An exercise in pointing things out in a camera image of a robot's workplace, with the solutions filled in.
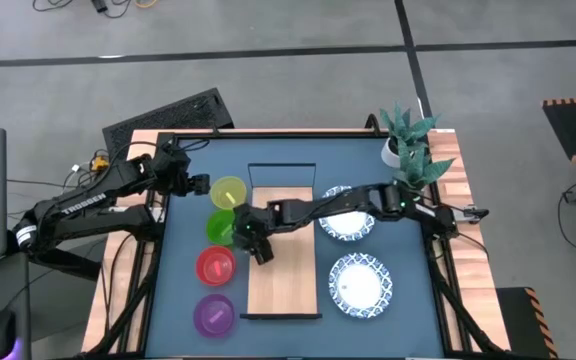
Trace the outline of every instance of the green cup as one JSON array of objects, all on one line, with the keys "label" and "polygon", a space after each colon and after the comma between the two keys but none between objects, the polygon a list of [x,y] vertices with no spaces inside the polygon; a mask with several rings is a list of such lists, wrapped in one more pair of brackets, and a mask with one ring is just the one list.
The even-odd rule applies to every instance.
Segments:
[{"label": "green cup", "polygon": [[232,223],[235,213],[232,210],[219,210],[212,214],[206,224],[206,235],[215,245],[228,246],[232,244]]}]

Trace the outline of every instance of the white plate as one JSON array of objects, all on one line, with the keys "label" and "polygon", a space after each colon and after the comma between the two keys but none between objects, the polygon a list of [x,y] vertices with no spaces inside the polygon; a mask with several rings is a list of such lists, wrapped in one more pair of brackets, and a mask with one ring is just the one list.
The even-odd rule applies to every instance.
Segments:
[{"label": "white plate", "polygon": [[[334,196],[350,189],[350,186],[335,186],[324,194],[324,198]],[[375,218],[364,212],[354,211],[351,213],[329,216],[319,219],[319,225],[328,235],[342,241],[357,241],[368,235],[375,226]]]},{"label": "white plate", "polygon": [[341,311],[368,319],[381,314],[390,304],[392,280],[388,269],[374,256],[352,253],[333,265],[328,290]]}]

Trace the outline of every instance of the dark blue tabletop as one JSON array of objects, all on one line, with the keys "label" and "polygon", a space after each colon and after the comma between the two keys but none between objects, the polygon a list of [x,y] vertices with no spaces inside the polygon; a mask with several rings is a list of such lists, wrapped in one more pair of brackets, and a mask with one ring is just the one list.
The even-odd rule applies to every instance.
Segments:
[{"label": "dark blue tabletop", "polygon": [[[251,183],[312,186],[313,196],[319,197],[336,185],[389,181],[392,169],[379,156],[383,142],[333,138],[212,140],[206,148],[189,154],[189,173],[208,173],[211,183],[222,176],[238,176],[248,186],[248,201]],[[293,166],[290,171],[280,171],[279,177],[276,172],[249,169],[249,164],[297,163],[312,166]],[[202,337],[192,321],[194,307],[202,297],[223,294],[233,302],[237,314],[247,310],[247,254],[235,250],[237,270],[224,286],[205,286],[195,275],[197,256],[210,246],[206,221],[216,210],[209,196],[174,197],[170,201],[146,356],[442,357],[420,226],[407,219],[377,223],[366,238],[353,244],[330,238],[315,224],[317,299],[323,318],[237,318],[228,337]],[[358,320],[343,314],[328,293],[332,265],[351,252],[376,256],[392,276],[391,304],[376,318]]]}]

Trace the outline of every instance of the black metal frame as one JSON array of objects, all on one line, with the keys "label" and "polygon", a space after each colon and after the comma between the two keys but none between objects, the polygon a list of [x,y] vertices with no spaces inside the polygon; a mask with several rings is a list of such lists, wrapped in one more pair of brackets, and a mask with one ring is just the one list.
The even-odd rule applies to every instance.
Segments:
[{"label": "black metal frame", "polygon": [[[165,131],[161,131],[158,134],[158,138],[157,138],[157,143],[160,143],[162,141],[169,141],[172,139],[172,141],[174,143],[178,143],[180,140],[182,139],[309,139],[309,138],[347,138],[347,139],[353,139],[353,138],[383,138],[386,139],[388,137],[387,133],[382,133],[378,128],[375,128],[374,126],[377,125],[377,123],[374,121],[375,117],[374,115],[371,115],[369,117],[369,120],[366,122],[366,128],[368,127],[372,127],[374,131],[369,132],[339,132],[339,131],[316,131],[316,132],[299,132],[299,131],[282,131],[282,132],[277,132],[277,133],[258,133],[258,132],[219,132],[217,130],[213,131],[212,133],[202,133],[202,134],[182,134],[182,133],[169,133],[169,132],[165,132]],[[433,200],[435,200],[435,203],[439,203],[439,193],[437,191],[437,187],[436,184],[435,186],[431,186],[431,195]],[[152,204],[152,195],[149,194],[148,197],[148,203]],[[165,199],[164,201],[164,207],[167,211],[168,208],[168,199]],[[428,266],[430,267],[430,259],[434,259],[435,258],[435,254],[434,254],[434,250],[431,245],[431,241],[432,239],[429,239],[426,236],[426,230],[422,227],[422,235],[424,237],[424,249],[426,251],[426,255],[428,258]],[[153,258],[151,261],[157,261],[157,263],[159,262],[160,256],[161,256],[161,246],[162,246],[163,241],[158,241],[156,242],[155,246],[159,247],[159,249],[155,249],[153,252],[153,256],[156,256],[157,258]],[[456,281],[456,272],[455,272],[455,267],[454,267],[454,263],[452,262],[452,254],[450,252],[450,243],[448,242],[444,242],[441,244],[442,245],[442,250],[445,252],[445,256],[444,258],[446,259],[446,268],[448,270],[449,273],[449,281],[451,284],[451,287],[453,288],[453,290],[455,291],[455,294],[457,296],[459,296],[459,287]],[[141,272],[141,263],[143,261],[143,254],[144,254],[144,247],[138,247],[137,248],[137,254],[135,255],[135,263],[133,265],[133,272],[131,273],[131,288],[129,289],[129,294],[134,292],[134,289],[136,288],[136,284],[137,284],[137,279],[139,279],[139,275]],[[142,323],[141,323],[141,327],[140,327],[140,332],[139,332],[139,342],[137,345],[137,352],[144,354],[146,351],[146,343],[148,341],[148,332],[149,332],[149,323],[150,323],[150,316],[152,313],[152,306],[154,303],[154,293],[156,291],[156,274],[158,272],[159,268],[157,267],[155,269],[155,282],[150,290],[150,292],[148,293],[147,297],[146,297],[146,303],[144,306],[144,310],[143,310],[143,316],[142,316]],[[438,289],[438,287],[436,286],[436,284],[433,282],[432,283],[432,288],[433,288],[433,297],[435,300],[435,310],[437,313],[437,321],[439,324],[439,331],[440,331],[440,336],[441,336],[441,341],[442,341],[442,348],[444,351],[444,354],[448,354],[448,353],[452,353],[454,352],[454,350],[452,349],[452,344],[450,342],[450,333],[448,330],[448,325],[447,325],[447,318],[446,318],[446,311],[445,311],[445,307],[444,307],[444,303],[443,303],[443,299],[442,299],[442,295]],[[465,329],[463,329],[464,333],[461,334],[461,328],[460,328],[460,338],[461,339],[467,339],[467,344],[470,344],[470,340],[468,339],[468,335],[465,333]],[[124,334],[122,334],[122,338],[120,338],[120,345],[118,348],[118,351],[120,352],[124,352],[126,351],[126,344],[127,344],[127,340],[124,340],[123,342],[121,342],[121,339],[123,339],[124,337],[127,339],[128,338],[128,332],[129,329],[126,329],[124,331]]]}]

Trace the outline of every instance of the floor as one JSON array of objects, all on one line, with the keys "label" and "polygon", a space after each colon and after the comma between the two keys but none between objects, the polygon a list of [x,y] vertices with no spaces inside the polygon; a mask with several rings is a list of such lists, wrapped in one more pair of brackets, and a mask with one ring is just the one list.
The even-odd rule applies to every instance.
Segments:
[{"label": "floor", "polygon": [[[336,54],[214,55],[322,47]],[[497,286],[533,287],[560,356],[576,358],[576,250],[556,219],[576,165],[540,107],[576,97],[576,0],[160,0],[118,20],[88,1],[39,13],[0,0],[9,178],[61,183],[104,147],[103,127],[211,87],[239,128],[358,127],[395,100],[441,114],[491,210],[482,231]],[[9,211],[59,191],[11,184]],[[576,242],[576,207],[562,218]],[[32,289],[36,359],[73,355],[83,337],[94,284],[56,276]]]}]

